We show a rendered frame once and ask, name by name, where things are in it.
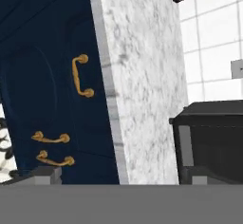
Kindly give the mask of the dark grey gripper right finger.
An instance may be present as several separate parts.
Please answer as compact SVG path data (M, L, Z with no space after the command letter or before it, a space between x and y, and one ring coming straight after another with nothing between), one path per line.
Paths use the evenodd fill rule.
M218 176L204 167L184 166L179 183L183 185L242 185L243 182Z

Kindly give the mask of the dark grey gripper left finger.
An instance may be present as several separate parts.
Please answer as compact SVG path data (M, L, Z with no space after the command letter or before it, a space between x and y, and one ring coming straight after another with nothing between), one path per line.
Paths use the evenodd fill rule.
M26 176L15 177L6 181L6 185L55 185L61 184L62 168L56 166L39 166Z

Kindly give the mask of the navy drawer front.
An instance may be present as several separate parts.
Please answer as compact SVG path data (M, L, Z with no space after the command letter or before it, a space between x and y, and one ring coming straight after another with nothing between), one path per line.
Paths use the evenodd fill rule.
M81 90L92 88L92 98L77 93L72 75L72 59L88 56L86 64L77 63ZM113 140L103 86L103 75L91 16L75 15L65 27L65 61L68 68L70 100L78 149L84 153L114 157Z

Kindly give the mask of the navy cupboard door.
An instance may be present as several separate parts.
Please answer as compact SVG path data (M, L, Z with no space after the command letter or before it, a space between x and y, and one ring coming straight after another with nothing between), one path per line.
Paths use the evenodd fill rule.
M57 47L25 45L11 50L1 61L0 80L14 146L39 142L31 138L36 131L49 139L67 133L71 142L70 101Z
M14 146L13 153L16 158L18 174L26 176L31 171L39 166L52 166L36 159L36 156L41 150L47 151L47 158L57 162L62 162L65 157L72 156L75 159L75 164L72 166L63 166L61 180L62 184L76 184L78 157L77 153L69 146L69 144L56 143L31 143L22 146Z

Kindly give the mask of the grey wall socket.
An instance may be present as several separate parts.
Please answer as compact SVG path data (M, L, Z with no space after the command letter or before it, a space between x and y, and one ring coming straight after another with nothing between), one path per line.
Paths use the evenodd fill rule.
M233 79L243 79L243 59L231 61Z

